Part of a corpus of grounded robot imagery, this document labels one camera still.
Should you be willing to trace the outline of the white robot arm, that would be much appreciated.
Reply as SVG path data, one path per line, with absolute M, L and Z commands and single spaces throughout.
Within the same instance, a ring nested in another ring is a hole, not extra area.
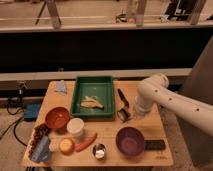
M 168 90 L 169 80 L 162 74 L 152 75 L 139 82 L 134 109 L 144 116 L 157 103 L 175 112 L 205 133 L 213 136 L 213 106 Z

